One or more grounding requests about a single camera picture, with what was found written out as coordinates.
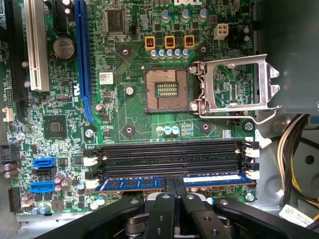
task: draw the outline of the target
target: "white pci slot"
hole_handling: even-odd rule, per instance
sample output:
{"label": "white pci slot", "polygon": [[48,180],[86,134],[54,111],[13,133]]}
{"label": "white pci slot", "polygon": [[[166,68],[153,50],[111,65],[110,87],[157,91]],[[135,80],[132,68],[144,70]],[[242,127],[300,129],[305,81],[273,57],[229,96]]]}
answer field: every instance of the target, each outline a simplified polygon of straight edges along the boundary
{"label": "white pci slot", "polygon": [[50,91],[44,8],[41,0],[24,0],[32,91]]}

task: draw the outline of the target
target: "blue sata port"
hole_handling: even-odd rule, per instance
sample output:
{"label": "blue sata port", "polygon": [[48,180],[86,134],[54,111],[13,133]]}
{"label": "blue sata port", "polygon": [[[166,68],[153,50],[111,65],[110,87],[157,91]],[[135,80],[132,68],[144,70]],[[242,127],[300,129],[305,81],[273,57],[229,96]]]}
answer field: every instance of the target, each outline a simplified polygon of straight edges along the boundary
{"label": "blue sata port", "polygon": [[55,157],[35,158],[33,159],[33,166],[36,168],[50,168],[56,165]]}
{"label": "blue sata port", "polygon": [[53,181],[33,182],[30,184],[30,192],[32,193],[54,192],[54,182]]}

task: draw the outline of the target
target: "blue pcie slot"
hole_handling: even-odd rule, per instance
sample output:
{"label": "blue pcie slot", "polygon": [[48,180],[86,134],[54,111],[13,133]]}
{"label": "blue pcie slot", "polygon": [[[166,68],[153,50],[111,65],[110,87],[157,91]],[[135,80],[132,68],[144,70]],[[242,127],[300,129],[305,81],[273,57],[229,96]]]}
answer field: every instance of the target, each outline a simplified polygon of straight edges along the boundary
{"label": "blue pcie slot", "polygon": [[50,168],[56,165],[55,157],[48,158],[35,158],[33,160],[33,166],[36,168]]}
{"label": "blue pcie slot", "polygon": [[33,182],[30,184],[30,192],[32,193],[54,192],[54,182],[53,181]]}
{"label": "blue pcie slot", "polygon": [[84,101],[86,117],[95,121],[91,112],[91,64],[87,21],[87,5],[84,0],[75,0],[76,48],[79,65],[79,85]]}
{"label": "blue pcie slot", "polygon": [[[239,172],[211,173],[185,176],[184,182],[187,188],[190,187],[216,187],[223,185],[255,184]],[[121,178],[107,179],[95,191],[128,191],[128,190],[152,190],[163,189],[164,177],[142,177],[142,178]]]}

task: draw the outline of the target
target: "motherboard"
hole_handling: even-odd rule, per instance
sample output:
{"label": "motherboard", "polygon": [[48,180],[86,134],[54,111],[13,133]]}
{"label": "motherboard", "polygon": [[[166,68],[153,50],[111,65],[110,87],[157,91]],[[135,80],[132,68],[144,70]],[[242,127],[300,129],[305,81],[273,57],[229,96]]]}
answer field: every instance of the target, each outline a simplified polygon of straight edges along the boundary
{"label": "motherboard", "polygon": [[[196,113],[196,64],[254,55],[251,0],[0,0],[0,31],[16,214],[146,198],[167,174],[210,200],[256,199],[242,164],[254,124]],[[216,67],[216,105],[254,103],[254,72]],[[216,113],[229,114],[254,111]]]}

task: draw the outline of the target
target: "barcode label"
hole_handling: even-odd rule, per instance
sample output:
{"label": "barcode label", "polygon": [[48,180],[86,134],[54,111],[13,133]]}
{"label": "barcode label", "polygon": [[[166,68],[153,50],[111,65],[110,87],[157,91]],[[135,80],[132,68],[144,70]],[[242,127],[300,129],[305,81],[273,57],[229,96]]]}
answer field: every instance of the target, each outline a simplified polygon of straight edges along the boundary
{"label": "barcode label", "polygon": [[279,216],[304,228],[314,222],[310,217],[287,204],[280,211]]}

